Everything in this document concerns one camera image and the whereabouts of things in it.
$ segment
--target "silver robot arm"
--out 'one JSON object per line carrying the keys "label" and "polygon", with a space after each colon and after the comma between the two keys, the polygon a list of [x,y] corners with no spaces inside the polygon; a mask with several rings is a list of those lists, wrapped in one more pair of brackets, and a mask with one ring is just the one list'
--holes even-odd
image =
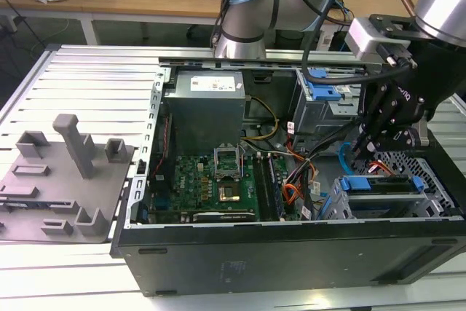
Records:
{"label": "silver robot arm", "polygon": [[[309,0],[321,9],[327,0]],[[230,4],[215,43],[215,57],[264,59],[266,29],[312,30],[317,19],[302,0],[250,0]]]}

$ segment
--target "blue plastic latch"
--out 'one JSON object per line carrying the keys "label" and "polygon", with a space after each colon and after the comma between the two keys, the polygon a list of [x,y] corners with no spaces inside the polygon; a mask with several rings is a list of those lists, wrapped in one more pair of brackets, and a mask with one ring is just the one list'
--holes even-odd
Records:
{"label": "blue plastic latch", "polygon": [[348,178],[340,179],[340,185],[341,185],[341,189],[343,189],[343,191],[349,191],[351,189],[350,182],[348,181]]}
{"label": "blue plastic latch", "polygon": [[[326,78],[327,72],[325,69],[321,68],[313,68],[310,69],[309,72],[312,76],[316,78]],[[335,87],[331,85],[324,85],[324,84],[313,84],[311,82],[307,82],[309,89],[311,90],[312,97],[316,101],[340,101],[341,94],[336,91]]]}
{"label": "blue plastic latch", "polygon": [[371,184],[369,180],[364,176],[345,176],[342,180],[346,180],[349,186],[349,189],[361,191],[371,189]]}
{"label": "blue plastic latch", "polygon": [[419,176],[413,176],[413,184],[419,192],[422,192],[425,188],[424,182]]}

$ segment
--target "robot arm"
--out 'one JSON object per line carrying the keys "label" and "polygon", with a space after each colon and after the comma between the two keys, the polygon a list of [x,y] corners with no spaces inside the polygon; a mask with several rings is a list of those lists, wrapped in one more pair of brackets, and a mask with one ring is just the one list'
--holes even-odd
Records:
{"label": "robot arm", "polygon": [[[307,1],[324,7],[323,15],[318,17],[303,0],[231,0],[220,36],[214,40],[215,57],[264,59],[262,37],[268,28],[315,27],[318,32],[334,0]],[[355,76],[322,83],[307,69],[317,34],[304,51],[302,71],[313,84],[362,83],[361,123],[354,143],[359,158],[371,157],[375,151],[428,146],[427,121],[466,78],[466,0],[419,0],[415,9],[411,0],[402,2],[411,17],[357,18],[346,38],[357,58],[382,57],[391,66],[383,68],[379,79]]]}
{"label": "robot arm", "polygon": [[[327,0],[308,0],[320,9]],[[266,29],[311,31],[317,19],[302,0],[230,0],[215,38],[216,58],[264,59]]]}
{"label": "robot arm", "polygon": [[359,58],[379,55],[413,69],[363,84],[355,153],[429,146],[427,122],[466,80],[466,0],[419,0],[415,17],[372,15],[353,22],[346,42]]}

